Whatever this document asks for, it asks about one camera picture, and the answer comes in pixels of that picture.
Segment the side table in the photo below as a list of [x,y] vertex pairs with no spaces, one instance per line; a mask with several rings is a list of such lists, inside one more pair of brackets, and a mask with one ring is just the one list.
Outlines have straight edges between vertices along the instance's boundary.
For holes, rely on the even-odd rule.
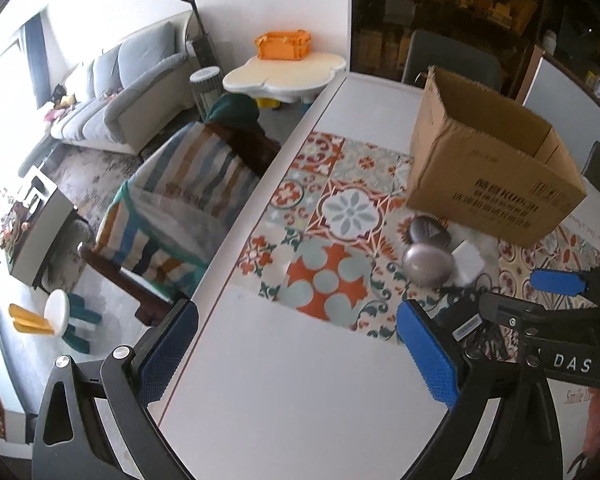
[[312,52],[298,61],[276,61],[252,57],[222,80],[228,92],[241,92],[254,99],[274,99],[283,103],[301,100],[311,105],[317,95],[347,62],[336,54]]
[[11,261],[7,262],[9,273],[25,285],[41,288],[48,294],[42,285],[42,276],[64,230],[74,220],[88,222],[58,186],[35,166],[27,171],[16,200],[30,204],[33,211],[31,226],[18,242]]

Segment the cardboard box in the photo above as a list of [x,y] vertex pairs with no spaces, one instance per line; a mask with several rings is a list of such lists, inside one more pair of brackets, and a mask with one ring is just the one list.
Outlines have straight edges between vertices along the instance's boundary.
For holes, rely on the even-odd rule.
[[462,76],[432,67],[411,137],[407,206],[522,247],[586,196],[544,119]]
[[521,36],[538,8],[533,0],[511,0],[511,30]]

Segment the striped blanket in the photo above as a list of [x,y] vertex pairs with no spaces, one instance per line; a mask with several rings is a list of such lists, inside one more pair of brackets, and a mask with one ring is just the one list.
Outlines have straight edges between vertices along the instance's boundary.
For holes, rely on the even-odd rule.
[[188,124],[122,185],[94,252],[191,296],[257,183],[213,131]]

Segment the sofa armrest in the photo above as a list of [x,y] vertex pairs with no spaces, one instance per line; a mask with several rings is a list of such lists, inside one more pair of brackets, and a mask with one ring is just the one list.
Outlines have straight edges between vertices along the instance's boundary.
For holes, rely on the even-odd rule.
[[148,89],[157,84],[158,81],[169,73],[185,64],[188,59],[189,56],[185,52],[179,52],[163,59],[126,87],[107,105],[104,113],[104,122],[109,130],[120,136],[119,140],[121,142],[124,141],[124,133],[116,131],[118,126],[117,120],[120,115],[133,105],[143,93],[147,92]]

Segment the green stool leg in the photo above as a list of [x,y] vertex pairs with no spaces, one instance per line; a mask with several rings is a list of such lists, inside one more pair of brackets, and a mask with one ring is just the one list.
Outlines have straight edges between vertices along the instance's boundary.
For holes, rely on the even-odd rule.
[[84,298],[82,296],[79,296],[78,294],[74,294],[72,292],[68,292],[66,296],[69,299],[69,306],[84,307]]
[[65,343],[67,343],[71,348],[75,351],[80,352],[81,354],[88,354],[90,350],[89,342],[86,339],[82,339],[75,335],[75,327],[73,325],[69,325],[67,327],[67,331],[62,336],[62,339]]
[[88,308],[84,308],[83,306],[69,306],[69,317],[73,317],[75,319],[81,319],[83,321],[87,321],[89,323],[93,323],[97,325],[102,321],[102,316],[93,310],[89,310]]

